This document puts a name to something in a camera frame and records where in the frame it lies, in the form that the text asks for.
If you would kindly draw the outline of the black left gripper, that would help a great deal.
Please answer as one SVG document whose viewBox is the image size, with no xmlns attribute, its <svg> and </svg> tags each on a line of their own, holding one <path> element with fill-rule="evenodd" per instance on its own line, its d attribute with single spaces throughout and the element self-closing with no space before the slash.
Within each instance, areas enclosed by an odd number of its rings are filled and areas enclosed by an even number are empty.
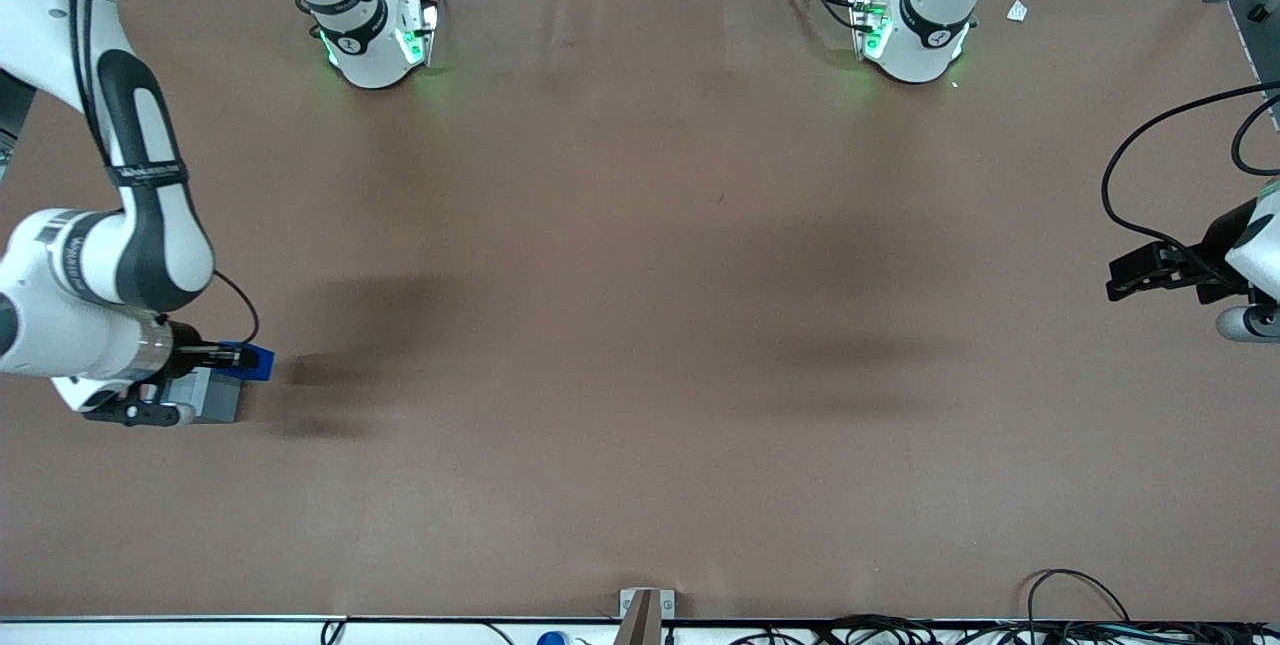
<svg viewBox="0 0 1280 645">
<path fill-rule="evenodd" d="M 1216 218 L 1207 227 L 1201 243 L 1193 250 L 1204 262 L 1207 279 L 1201 282 L 1199 266 L 1185 253 L 1184 248 L 1174 247 L 1167 241 L 1149 243 L 1130 250 L 1108 265 L 1111 279 L 1106 282 L 1106 296 L 1110 302 L 1120 302 L 1143 291 L 1179 291 L 1194 288 L 1201 306 L 1210 306 L 1229 297 L 1244 297 L 1247 302 L 1260 305 L 1263 298 L 1253 285 L 1226 262 L 1226 253 L 1234 248 L 1248 227 L 1254 212 L 1257 198 L 1245 200 L 1235 209 Z"/>
</svg>

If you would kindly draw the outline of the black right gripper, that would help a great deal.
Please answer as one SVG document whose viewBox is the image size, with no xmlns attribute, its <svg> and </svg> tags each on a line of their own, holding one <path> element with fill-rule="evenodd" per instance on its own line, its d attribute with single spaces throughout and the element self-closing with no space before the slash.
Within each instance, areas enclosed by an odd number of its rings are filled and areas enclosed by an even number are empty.
<svg viewBox="0 0 1280 645">
<path fill-rule="evenodd" d="M 243 357 L 244 344 L 219 344 L 205 340 L 188 322 L 166 321 L 172 349 L 160 369 L 160 381 L 182 379 L 197 369 L 251 371 L 251 358 Z"/>
</svg>

